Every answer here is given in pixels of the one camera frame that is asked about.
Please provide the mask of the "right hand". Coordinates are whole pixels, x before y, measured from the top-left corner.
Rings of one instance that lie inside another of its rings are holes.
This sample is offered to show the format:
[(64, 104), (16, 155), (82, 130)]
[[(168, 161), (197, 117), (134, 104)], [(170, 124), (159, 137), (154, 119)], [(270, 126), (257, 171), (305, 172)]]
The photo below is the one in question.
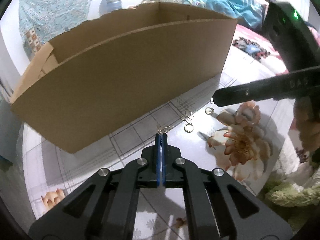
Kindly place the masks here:
[(319, 122), (313, 116), (310, 98), (296, 99), (293, 114), (302, 147), (309, 152), (317, 150), (319, 148)]

